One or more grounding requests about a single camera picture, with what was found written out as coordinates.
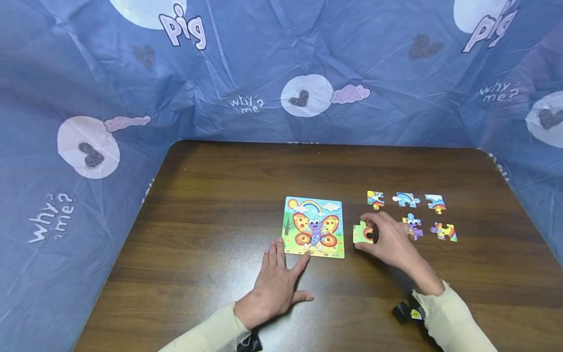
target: pink cloud print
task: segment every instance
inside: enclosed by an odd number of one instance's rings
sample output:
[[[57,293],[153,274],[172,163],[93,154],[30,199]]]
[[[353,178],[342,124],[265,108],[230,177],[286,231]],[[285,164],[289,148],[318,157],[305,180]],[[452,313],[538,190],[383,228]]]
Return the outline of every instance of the pink cloud print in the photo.
[[[364,88],[361,84],[357,86],[348,84],[342,89],[335,90],[334,93],[332,93],[330,102],[332,104],[354,103],[355,101],[362,101],[366,99],[370,93],[369,89]]]
[[[137,116],[133,118],[125,116],[116,116],[113,119],[104,121],[104,126],[108,132],[115,132],[123,130],[129,126],[144,126],[151,120],[150,116],[145,115],[143,117]]]

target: heart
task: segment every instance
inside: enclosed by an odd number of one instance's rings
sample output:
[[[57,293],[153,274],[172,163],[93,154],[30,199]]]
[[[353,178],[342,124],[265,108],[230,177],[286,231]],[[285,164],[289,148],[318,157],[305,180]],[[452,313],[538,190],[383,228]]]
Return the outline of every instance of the heart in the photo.
[[[438,54],[444,48],[444,43],[430,43],[430,37],[427,34],[419,34],[413,41],[413,47],[410,49],[409,59],[416,60],[424,57],[430,57]]]
[[[563,110],[553,114],[551,109],[541,109],[538,112],[538,117],[539,123],[542,125],[544,130],[548,130],[563,122]]]
[[[151,45],[145,45],[144,49],[134,46],[133,54],[135,54],[137,60],[142,63],[147,70],[152,71],[154,69],[154,49]]]
[[[78,144],[78,150],[82,153],[86,154],[84,158],[84,163],[88,168],[96,168],[100,166],[102,162],[104,162],[104,156],[100,154],[94,147],[87,142],[80,142]]]
[[[302,90],[299,92],[299,98],[293,97],[289,99],[289,102],[292,105],[299,106],[300,108],[304,108],[307,106],[307,102],[309,101],[309,91]]]

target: blue cloth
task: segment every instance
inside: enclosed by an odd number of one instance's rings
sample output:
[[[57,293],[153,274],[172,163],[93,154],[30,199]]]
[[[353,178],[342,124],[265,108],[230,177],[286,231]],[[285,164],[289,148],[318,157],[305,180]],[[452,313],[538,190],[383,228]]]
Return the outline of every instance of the blue cloth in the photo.
[[[561,0],[4,1],[0,349],[72,349],[182,139],[479,148],[562,260],[562,15]]]

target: white circle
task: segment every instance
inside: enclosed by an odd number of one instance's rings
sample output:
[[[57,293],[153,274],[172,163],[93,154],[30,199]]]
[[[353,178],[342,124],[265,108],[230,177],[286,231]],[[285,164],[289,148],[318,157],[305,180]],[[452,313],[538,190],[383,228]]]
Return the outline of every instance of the white circle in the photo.
[[[148,29],[164,29],[158,15],[176,18],[174,5],[186,9],[186,0],[109,0],[113,7],[130,22]]]
[[[291,115],[299,117],[316,116],[330,106],[332,85],[320,74],[292,78],[281,91],[281,105]]]
[[[89,179],[103,179],[119,164],[117,141],[102,121],[88,116],[71,117],[61,124],[57,150],[77,173]]]
[[[550,122],[546,121],[542,124],[539,116],[542,109],[549,109],[553,114]],[[561,112],[559,116],[563,115],[563,91],[551,93],[538,100],[526,116],[526,124],[528,131],[540,141],[563,148],[563,117],[556,117],[558,112]]]
[[[473,33],[483,17],[497,19],[506,3],[507,0],[455,0],[455,25],[465,33]]]

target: beige sleeve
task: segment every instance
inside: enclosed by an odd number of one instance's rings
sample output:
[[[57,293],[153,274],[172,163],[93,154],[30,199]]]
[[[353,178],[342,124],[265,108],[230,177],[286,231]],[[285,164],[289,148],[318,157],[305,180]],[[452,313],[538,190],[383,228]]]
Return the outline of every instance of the beige sleeve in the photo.
[[[166,345],[160,352],[234,352],[238,344],[250,336],[250,331],[229,303],[206,321]]]
[[[477,325],[461,297],[444,282],[440,296],[424,296],[413,291],[426,313],[428,334],[444,352],[496,352],[489,338]]]

